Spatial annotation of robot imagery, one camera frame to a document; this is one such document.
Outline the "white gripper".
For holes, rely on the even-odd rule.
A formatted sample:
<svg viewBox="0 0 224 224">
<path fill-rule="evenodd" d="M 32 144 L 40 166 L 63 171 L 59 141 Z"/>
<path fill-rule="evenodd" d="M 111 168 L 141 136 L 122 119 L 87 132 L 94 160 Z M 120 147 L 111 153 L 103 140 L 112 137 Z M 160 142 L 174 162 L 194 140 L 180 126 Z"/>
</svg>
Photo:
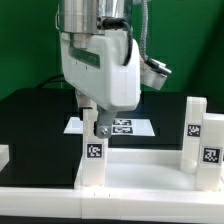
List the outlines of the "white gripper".
<svg viewBox="0 0 224 224">
<path fill-rule="evenodd" d="M 71 47 L 66 33 L 60 35 L 60 44 L 65 80 L 77 89 L 80 119 L 94 120 L 97 103 L 103 109 L 98 110 L 94 134 L 99 139 L 110 138 L 116 112 L 134 110 L 140 100 L 140 56 L 136 41 L 127 66 L 123 65 L 128 49 L 125 31 L 106 30 L 104 35 L 92 35 L 84 50 Z"/>
</svg>

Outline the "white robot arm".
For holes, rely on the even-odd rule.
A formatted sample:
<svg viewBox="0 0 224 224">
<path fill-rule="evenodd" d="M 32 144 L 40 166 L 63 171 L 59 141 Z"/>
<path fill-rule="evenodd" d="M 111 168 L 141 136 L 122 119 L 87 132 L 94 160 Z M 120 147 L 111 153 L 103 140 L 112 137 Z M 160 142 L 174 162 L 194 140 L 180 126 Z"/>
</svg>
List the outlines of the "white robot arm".
<svg viewBox="0 0 224 224">
<path fill-rule="evenodd" d="M 121 111 L 140 100 L 139 47 L 130 27 L 132 0 L 58 0 L 65 80 L 97 104 L 95 135 L 108 138 Z"/>
</svg>

